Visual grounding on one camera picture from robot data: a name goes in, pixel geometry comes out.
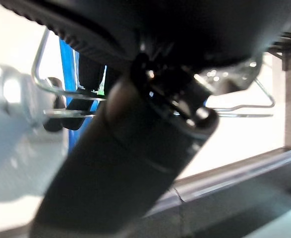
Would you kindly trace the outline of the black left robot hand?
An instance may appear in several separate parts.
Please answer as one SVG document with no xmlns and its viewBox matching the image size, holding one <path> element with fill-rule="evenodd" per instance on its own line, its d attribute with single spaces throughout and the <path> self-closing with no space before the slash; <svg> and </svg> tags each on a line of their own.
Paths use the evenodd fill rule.
<svg viewBox="0 0 291 238">
<path fill-rule="evenodd" d="M 32 238 L 124 238 L 249 87 L 291 0 L 2 0 L 120 76 L 50 184 Z"/>
</svg>

